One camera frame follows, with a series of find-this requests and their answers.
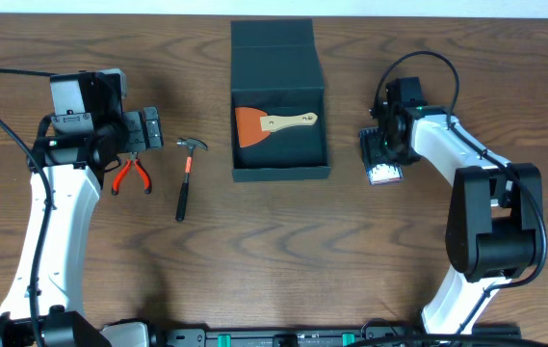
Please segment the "blue screwdriver set case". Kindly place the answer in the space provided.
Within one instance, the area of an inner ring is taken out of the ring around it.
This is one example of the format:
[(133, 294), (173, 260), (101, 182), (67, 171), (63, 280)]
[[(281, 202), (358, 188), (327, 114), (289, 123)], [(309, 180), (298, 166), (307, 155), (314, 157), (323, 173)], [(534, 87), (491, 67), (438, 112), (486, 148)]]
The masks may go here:
[(371, 185), (397, 183), (403, 180), (402, 168), (386, 154), (383, 132), (377, 127), (358, 132), (362, 162)]

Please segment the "small claw hammer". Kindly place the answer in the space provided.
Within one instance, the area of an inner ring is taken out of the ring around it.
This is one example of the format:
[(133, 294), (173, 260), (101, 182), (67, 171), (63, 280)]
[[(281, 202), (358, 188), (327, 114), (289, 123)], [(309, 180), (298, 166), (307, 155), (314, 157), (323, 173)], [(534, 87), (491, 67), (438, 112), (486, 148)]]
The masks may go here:
[(183, 178), (181, 189), (179, 192), (178, 204), (177, 204), (176, 214), (175, 214), (175, 220), (177, 222), (183, 222), (185, 219), (186, 208), (188, 203), (189, 180), (190, 180), (190, 174), (192, 171), (194, 153), (199, 148), (204, 151), (207, 151), (208, 146), (201, 140), (195, 139), (195, 138), (179, 138), (176, 141), (176, 144), (179, 147), (185, 147), (188, 150), (188, 156), (186, 159), (186, 164), (184, 169), (184, 178)]

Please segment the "orange scraper wooden handle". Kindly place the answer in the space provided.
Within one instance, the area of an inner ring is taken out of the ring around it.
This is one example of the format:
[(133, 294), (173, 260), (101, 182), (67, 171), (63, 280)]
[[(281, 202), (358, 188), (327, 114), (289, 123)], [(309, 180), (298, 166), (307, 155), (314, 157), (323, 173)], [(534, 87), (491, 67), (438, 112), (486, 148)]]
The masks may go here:
[(289, 127), (311, 126), (318, 120), (318, 116), (312, 112), (278, 116), (250, 107), (237, 107), (234, 111), (240, 147), (254, 146), (274, 132)]

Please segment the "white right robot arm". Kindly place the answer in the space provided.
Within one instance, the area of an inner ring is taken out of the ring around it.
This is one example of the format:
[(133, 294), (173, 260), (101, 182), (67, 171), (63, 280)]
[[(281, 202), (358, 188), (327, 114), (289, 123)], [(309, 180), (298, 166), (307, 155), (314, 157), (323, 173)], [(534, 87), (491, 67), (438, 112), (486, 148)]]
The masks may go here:
[(428, 334), (470, 334), (495, 294), (530, 283), (545, 265), (540, 172), (493, 153), (442, 107), (395, 102), (373, 116), (381, 168), (396, 173), (425, 159), (452, 186), (451, 266), (421, 321)]

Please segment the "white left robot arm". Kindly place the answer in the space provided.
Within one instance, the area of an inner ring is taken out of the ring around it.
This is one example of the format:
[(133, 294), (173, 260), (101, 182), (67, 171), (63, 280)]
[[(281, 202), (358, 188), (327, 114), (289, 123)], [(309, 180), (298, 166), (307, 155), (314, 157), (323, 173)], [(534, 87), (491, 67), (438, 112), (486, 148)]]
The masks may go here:
[(122, 153), (164, 144), (158, 111), (62, 106), (39, 123), (28, 149), (32, 205), (11, 289), (0, 306), (0, 346), (162, 346), (147, 322), (122, 320), (98, 330), (82, 295), (91, 216), (107, 166)]

